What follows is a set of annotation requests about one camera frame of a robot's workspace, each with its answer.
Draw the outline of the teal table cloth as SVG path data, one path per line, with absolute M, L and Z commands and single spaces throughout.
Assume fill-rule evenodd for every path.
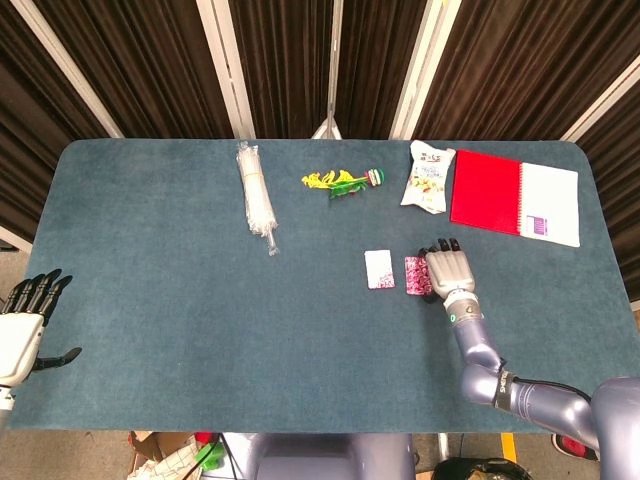
M 247 226 L 234 140 L 76 141 L 59 158 L 28 265 L 73 277 L 41 343 L 69 365 L 18 389 L 15 428 L 226 432 L 522 432 L 461 395 L 441 304 L 406 293 L 404 259 L 456 238 L 508 367 L 592 392 L 640 376 L 630 309 L 584 152 L 560 141 L 453 148 L 578 173 L 580 246 L 401 206 L 403 141 L 263 140 L 279 253 Z M 330 199 L 301 178 L 369 169 Z M 395 287 L 367 286 L 389 250 Z

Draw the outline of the white pink card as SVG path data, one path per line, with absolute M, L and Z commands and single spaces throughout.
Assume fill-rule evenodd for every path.
M 364 252 L 367 286 L 369 289 L 388 289 L 395 287 L 391 252 L 389 250 L 370 250 Z

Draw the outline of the red black shoe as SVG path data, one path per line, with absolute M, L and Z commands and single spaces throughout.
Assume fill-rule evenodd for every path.
M 591 448 L 566 436 L 552 434 L 551 443 L 560 453 L 578 459 L 598 461 L 598 454 Z

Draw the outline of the white snack bag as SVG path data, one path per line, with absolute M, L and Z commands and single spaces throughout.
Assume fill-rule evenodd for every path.
M 428 143 L 414 140 L 410 144 L 412 167 L 401 206 L 417 206 L 428 213 L 446 211 L 446 179 L 456 151 L 437 149 Z

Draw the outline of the black bag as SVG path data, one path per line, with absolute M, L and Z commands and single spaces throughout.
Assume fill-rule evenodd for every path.
M 518 464 L 502 458 L 449 458 L 434 469 L 431 480 L 534 480 Z

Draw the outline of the grey robot torso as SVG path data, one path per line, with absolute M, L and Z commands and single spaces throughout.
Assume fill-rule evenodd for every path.
M 406 433 L 226 433 L 231 480 L 415 480 Z

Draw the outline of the clear plastic straw bundle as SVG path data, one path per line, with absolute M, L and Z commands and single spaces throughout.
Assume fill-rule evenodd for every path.
M 275 213 L 266 186 L 257 145 L 246 141 L 238 145 L 236 161 L 244 191 L 244 202 L 248 228 L 252 234 L 264 238 L 270 256 L 277 255 L 274 231 L 278 227 Z

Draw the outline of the yellow green feather shuttlecock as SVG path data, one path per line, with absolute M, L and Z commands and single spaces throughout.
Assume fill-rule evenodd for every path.
M 359 177 L 346 170 L 330 170 L 325 174 L 314 172 L 301 178 L 302 184 L 310 189 L 326 190 L 330 199 L 353 195 L 369 187 L 379 187 L 384 181 L 384 172 L 377 168 L 369 169 Z

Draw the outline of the white frame post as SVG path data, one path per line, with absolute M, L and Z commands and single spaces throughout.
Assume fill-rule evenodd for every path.
M 9 0 L 47 54 L 111 138 L 125 135 L 33 0 Z
M 390 140 L 409 140 L 433 84 L 462 0 L 427 0 L 391 125 Z
M 196 0 L 196 5 L 233 134 L 256 139 L 229 0 Z
M 569 127 L 560 140 L 576 143 L 639 81 L 640 55 L 612 81 L 602 94 Z
M 312 139 L 314 140 L 342 139 L 339 127 L 335 120 L 335 111 L 339 77 L 343 11 L 344 0 L 333 0 L 326 118 L 314 132 L 314 135 L 312 136 Z

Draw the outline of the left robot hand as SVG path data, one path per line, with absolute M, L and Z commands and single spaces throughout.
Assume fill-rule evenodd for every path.
M 72 281 L 61 269 L 27 278 L 13 287 L 0 309 L 0 388 L 22 384 L 32 372 L 60 368 L 82 352 L 74 347 L 56 357 L 39 357 L 40 344 L 59 297 Z

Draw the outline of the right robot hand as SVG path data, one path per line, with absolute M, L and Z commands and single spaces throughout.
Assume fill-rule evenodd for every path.
M 456 290 L 474 293 L 476 282 L 466 254 L 456 238 L 439 238 L 436 245 L 419 250 L 431 287 L 422 296 L 427 303 L 445 300 Z

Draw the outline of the cardboard box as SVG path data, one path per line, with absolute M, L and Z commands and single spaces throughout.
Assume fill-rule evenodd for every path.
M 204 445 L 194 433 L 130 431 L 128 443 L 134 458 L 126 480 L 200 480 Z

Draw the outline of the red spiral notebook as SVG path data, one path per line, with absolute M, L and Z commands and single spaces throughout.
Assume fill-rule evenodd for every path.
M 450 220 L 578 248 L 578 173 L 459 150 Z

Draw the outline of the green plastic object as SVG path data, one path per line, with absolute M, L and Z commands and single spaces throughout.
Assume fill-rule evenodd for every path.
M 225 449 L 219 443 L 209 443 L 203 446 L 196 455 L 197 465 L 203 471 L 216 470 L 220 467 L 225 456 Z

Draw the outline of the pink patterned small packet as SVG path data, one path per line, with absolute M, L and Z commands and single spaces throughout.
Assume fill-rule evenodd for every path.
M 412 256 L 404 259 L 406 293 L 424 296 L 432 293 L 428 268 L 424 257 Z

